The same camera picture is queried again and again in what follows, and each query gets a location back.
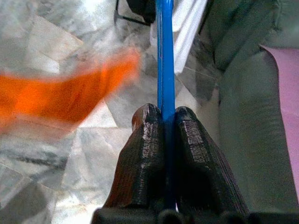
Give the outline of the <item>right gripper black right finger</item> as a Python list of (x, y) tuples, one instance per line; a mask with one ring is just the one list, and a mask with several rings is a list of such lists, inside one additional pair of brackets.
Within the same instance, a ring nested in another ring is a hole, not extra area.
[(181, 106), (175, 115), (178, 210), (247, 214), (248, 207), (229, 163), (195, 113)]

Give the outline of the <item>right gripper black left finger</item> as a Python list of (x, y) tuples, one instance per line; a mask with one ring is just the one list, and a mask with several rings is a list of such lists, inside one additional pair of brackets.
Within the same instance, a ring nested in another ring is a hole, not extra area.
[(145, 104), (132, 117), (132, 134), (120, 151), (105, 208), (149, 209), (163, 204), (164, 134), (159, 108)]

